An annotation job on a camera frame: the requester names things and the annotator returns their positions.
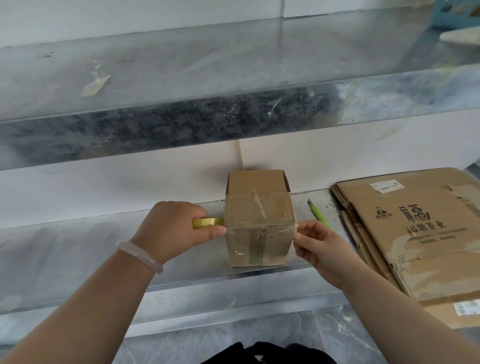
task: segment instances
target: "tape roll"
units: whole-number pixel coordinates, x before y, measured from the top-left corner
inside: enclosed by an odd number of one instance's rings
[[[194,229],[210,225],[223,225],[223,218],[196,218],[192,220],[192,224]]]

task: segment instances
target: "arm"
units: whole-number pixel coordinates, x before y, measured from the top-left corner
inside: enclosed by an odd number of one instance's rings
[[[159,263],[223,235],[222,226],[194,230],[206,211],[186,202],[160,202],[130,242]],[[133,256],[114,252],[59,308],[19,342],[1,364],[111,363],[154,272]]]
[[[297,255],[344,292],[390,364],[480,362],[480,348],[371,270],[336,232],[318,221],[298,231]]]

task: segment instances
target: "white bangle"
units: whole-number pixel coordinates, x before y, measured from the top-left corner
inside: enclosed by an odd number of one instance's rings
[[[115,246],[118,250],[122,250],[140,260],[156,274],[160,274],[163,272],[162,265],[158,263],[155,259],[153,259],[149,253],[147,253],[142,248],[136,246],[135,244],[120,240],[115,244]]]

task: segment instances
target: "cardboard box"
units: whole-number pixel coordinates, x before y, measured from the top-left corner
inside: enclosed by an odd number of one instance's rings
[[[332,191],[382,275],[375,250],[432,315],[452,328],[480,325],[479,181],[442,168],[340,182]]]
[[[230,172],[224,224],[232,267],[283,265],[297,230],[285,173]]]

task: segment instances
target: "white label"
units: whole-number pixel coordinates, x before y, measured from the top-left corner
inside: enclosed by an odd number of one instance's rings
[[[397,182],[397,180],[370,183],[370,186],[372,186],[375,190],[377,190],[381,194],[385,194],[387,192],[392,192],[392,191],[401,190],[402,188],[405,188],[402,184]]]
[[[459,316],[480,315],[480,300],[464,301],[453,304]]]

